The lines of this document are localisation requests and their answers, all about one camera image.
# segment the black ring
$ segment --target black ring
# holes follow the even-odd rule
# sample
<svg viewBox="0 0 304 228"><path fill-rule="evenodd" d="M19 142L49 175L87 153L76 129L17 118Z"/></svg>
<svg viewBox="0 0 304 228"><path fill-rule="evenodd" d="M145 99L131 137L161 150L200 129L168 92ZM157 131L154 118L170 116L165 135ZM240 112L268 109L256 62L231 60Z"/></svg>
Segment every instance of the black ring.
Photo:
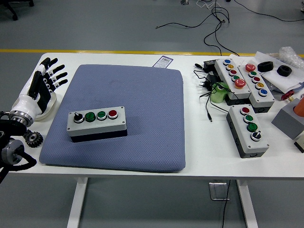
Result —
<svg viewBox="0 0 304 228"><path fill-rule="evenodd" d="M259 72L268 72L268 71L273 70L273 68L274 68L274 63L271 61L263 62L263 63L260 63L259 65L257 65L257 70Z"/></svg>
<svg viewBox="0 0 304 228"><path fill-rule="evenodd" d="M276 71L280 76L287 77L293 70L288 66L281 65Z"/></svg>

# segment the white table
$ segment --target white table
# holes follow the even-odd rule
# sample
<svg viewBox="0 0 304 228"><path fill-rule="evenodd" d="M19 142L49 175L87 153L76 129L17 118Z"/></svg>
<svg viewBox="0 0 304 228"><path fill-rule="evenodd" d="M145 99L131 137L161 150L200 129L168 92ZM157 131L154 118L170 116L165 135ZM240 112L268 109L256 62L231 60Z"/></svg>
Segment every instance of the white table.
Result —
<svg viewBox="0 0 304 228"><path fill-rule="evenodd" d="M161 55L127 55L127 54L70 54L47 53L40 62L49 57L58 58L56 66L65 64L66 77L69 82L73 78L77 68L82 64L105 64L151 67ZM270 144L270 148L261 158L241 159L228 123L226 113L209 106L213 122L207 118L205 103L207 98L199 99L205 90L199 86L200 81L193 73L195 63L203 65L206 60L217 58L215 56L168 56L173 58L170 69L181 72L184 81L184 115L185 115L185 153L186 167L176 173L148 173L136 171L98 170L87 168L70 168L46 166L41 163L29 170L20 171L24 175L68 175L77 178L78 184L74 196L68 227L77 227L83 198L89 177L114 177L114 176L177 176L197 177L205 179L236 179L238 181L240 196L243 204L247 226L257 227L248 186L249 179L304 179L304 156L294 146L294 141L278 130L271 121L279 109L287 104L287 101L276 101L270 111L265 114L257 114L264 134ZM30 129L38 131L46 136L52 120L59 108L68 84L56 90L57 102L49 116L35 122ZM226 110L226 103L219 105ZM35 159L39 158L41 148L31 149L26 146L26 152Z"/></svg>

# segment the black selector switch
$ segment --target black selector switch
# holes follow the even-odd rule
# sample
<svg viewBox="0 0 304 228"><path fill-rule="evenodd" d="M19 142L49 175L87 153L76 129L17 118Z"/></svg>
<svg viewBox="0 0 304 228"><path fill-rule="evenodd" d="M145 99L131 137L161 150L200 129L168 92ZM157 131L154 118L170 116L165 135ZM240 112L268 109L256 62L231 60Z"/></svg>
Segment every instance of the black selector switch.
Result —
<svg viewBox="0 0 304 228"><path fill-rule="evenodd" d="M84 115L79 114L79 113L75 113L75 115L74 115L74 122L75 123L79 124L79 123L82 123L84 120L85 120Z"/></svg>
<svg viewBox="0 0 304 228"><path fill-rule="evenodd" d="M261 132L260 132L260 131L258 131L258 132L253 132L253 133L251 134L251 139L252 139L253 141L256 141L256 142L260 141L260 140L261 140Z"/></svg>

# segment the metal gear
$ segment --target metal gear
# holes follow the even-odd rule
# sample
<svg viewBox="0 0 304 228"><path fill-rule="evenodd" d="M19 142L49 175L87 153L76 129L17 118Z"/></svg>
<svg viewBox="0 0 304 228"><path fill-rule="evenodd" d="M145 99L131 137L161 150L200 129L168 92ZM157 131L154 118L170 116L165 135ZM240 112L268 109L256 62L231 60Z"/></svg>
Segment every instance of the metal gear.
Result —
<svg viewBox="0 0 304 228"><path fill-rule="evenodd" d="M32 132L31 130L27 130L23 135L25 142L31 148L39 147L43 142L43 137L39 132Z"/></svg>

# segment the barcode label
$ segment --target barcode label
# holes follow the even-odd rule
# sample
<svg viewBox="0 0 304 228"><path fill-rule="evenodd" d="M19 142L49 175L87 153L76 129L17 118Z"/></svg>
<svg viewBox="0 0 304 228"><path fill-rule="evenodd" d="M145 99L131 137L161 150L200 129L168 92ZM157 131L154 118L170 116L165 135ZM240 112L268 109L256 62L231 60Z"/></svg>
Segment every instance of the barcode label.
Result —
<svg viewBox="0 0 304 228"><path fill-rule="evenodd" d="M153 67L158 68L167 68L169 64L173 61L173 58L169 58L166 56L162 56L154 65Z"/></svg>

